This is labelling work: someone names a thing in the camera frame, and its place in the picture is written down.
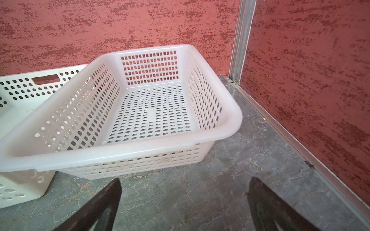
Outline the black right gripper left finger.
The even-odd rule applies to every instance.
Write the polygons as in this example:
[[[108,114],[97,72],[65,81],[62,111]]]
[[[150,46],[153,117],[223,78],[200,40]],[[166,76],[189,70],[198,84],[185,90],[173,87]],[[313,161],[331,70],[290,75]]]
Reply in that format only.
[[[113,179],[80,210],[55,228],[56,231],[111,231],[117,214],[122,188]]]

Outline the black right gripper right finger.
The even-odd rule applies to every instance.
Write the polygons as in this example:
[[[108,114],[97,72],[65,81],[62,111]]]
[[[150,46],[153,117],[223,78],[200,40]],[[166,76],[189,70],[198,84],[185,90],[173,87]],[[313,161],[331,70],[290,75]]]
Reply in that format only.
[[[318,231],[259,178],[252,177],[247,199],[257,231]]]

